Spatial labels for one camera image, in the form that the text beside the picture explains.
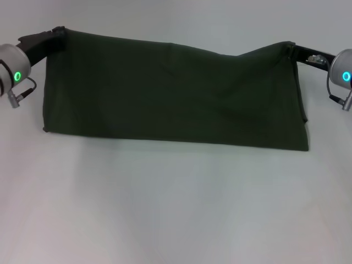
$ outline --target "gray surface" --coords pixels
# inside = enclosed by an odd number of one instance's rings
[[[337,54],[352,47],[338,30],[351,5],[16,0],[0,9],[1,43],[64,25],[233,55],[284,40]],[[351,263],[352,116],[325,72],[299,71],[308,153],[45,134],[36,65],[20,108],[0,99],[0,263]]]

